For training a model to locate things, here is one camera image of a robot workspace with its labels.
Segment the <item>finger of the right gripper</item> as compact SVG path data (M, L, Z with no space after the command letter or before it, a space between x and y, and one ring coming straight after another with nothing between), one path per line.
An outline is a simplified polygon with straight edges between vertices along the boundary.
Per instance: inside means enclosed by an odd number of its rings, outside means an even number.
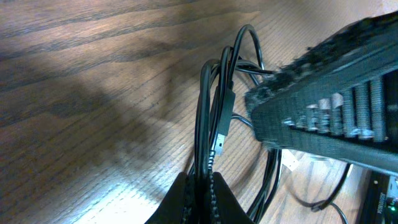
M366 41L381 34L392 24L397 24L396 12L361 19L340 29L318 45L309 47L305 54L292 63L277 71L266 71L263 74L265 80L245 94L246 108L254 109L265 103L302 78L362 47Z
M395 175L385 79L396 70L396 43L360 47L257 106L256 138Z

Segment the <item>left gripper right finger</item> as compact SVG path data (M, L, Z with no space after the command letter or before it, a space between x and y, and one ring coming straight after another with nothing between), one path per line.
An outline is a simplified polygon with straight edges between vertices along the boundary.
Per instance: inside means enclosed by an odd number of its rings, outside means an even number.
M210 176L210 220L216 224L253 224L219 172Z

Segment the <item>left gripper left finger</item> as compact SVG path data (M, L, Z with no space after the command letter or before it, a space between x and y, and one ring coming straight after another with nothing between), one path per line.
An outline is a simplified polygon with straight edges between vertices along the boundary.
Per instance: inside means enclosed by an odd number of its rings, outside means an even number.
M181 172L174 180L159 207L145 224L194 223L193 192L187 173Z

